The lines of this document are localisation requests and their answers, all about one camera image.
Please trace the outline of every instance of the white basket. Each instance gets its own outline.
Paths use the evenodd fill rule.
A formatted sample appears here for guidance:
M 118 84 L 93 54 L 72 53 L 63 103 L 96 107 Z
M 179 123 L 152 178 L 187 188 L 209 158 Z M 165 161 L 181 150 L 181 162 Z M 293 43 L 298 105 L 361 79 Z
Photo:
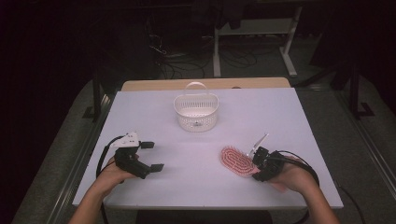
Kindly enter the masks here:
M 186 94 L 186 90 L 193 85 L 205 87 L 206 93 Z M 201 82 L 188 84 L 183 91 L 183 95 L 179 95 L 175 99 L 174 106 L 178 123 L 189 132 L 208 131 L 215 126 L 218 119 L 219 98 L 209 93 L 207 87 Z

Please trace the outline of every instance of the hand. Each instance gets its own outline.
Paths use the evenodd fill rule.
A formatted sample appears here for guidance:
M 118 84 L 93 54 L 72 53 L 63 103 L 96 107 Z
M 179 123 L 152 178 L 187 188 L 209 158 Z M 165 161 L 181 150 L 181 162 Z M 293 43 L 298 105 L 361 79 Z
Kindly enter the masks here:
M 314 177 L 309 172 L 288 162 L 285 162 L 282 172 L 268 182 L 282 192 L 286 189 L 291 189 L 299 193 L 304 193 L 306 190 L 318 186 Z
M 135 175 L 121 170 L 116 165 L 113 157 L 108 161 L 105 169 L 93 182 L 92 189 L 98 190 L 98 192 L 102 193 L 103 196 L 106 197 L 111 192 L 111 190 L 113 190 L 119 183 L 121 183 L 125 179 L 135 177 Z

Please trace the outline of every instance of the dark background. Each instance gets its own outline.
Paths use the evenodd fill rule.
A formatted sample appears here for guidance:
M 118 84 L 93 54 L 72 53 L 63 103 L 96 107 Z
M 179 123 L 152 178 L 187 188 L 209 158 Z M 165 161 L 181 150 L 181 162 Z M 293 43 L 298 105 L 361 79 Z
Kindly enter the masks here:
M 106 92 L 113 92 L 127 79 L 153 79 L 158 75 L 154 63 L 157 56 L 149 49 L 145 32 L 145 21 L 148 15 L 152 16 L 151 11 L 85 8 L 107 7 L 109 2 L 114 3 L 0 2 L 1 98 L 6 111 L 1 117 L 5 143 L 0 149 L 2 223 L 12 220 L 70 105 L 93 74 L 98 74 Z M 128 2 L 144 6 L 149 1 Z M 353 58 L 361 74 L 376 85 L 395 112 L 396 8 L 386 0 L 340 2 L 335 9 L 328 6 L 305 9 L 297 33 L 317 35 L 326 27 L 313 64 L 326 67 L 345 57 Z M 176 15 L 189 19 L 189 8 L 172 13 L 155 10 L 154 24 L 158 27 L 154 28 L 162 35 L 181 28 L 203 28 L 190 20 L 180 22 Z M 125 41 L 131 36 L 133 41 Z

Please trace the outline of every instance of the white table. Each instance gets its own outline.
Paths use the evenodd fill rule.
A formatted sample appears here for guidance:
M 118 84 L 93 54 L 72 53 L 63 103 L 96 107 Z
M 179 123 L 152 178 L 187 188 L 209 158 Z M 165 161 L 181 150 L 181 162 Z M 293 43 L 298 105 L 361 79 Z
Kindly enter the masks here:
M 219 97 L 217 125 L 204 133 L 189 133 L 177 123 L 174 99 L 183 91 L 118 92 L 92 153 L 78 192 L 78 205 L 95 179 L 105 145 L 119 135 L 137 131 L 152 149 L 139 149 L 147 165 L 164 163 L 146 179 L 129 179 L 105 198 L 105 205 L 128 209 L 299 209 L 306 207 L 296 192 L 276 191 L 252 177 L 225 168 L 220 151 L 228 145 L 250 151 L 265 133 L 263 147 L 289 150 L 304 158 L 318 173 L 320 187 L 332 208 L 343 203 L 320 154 L 295 89 L 210 90 Z M 105 161 L 114 155 L 111 148 Z

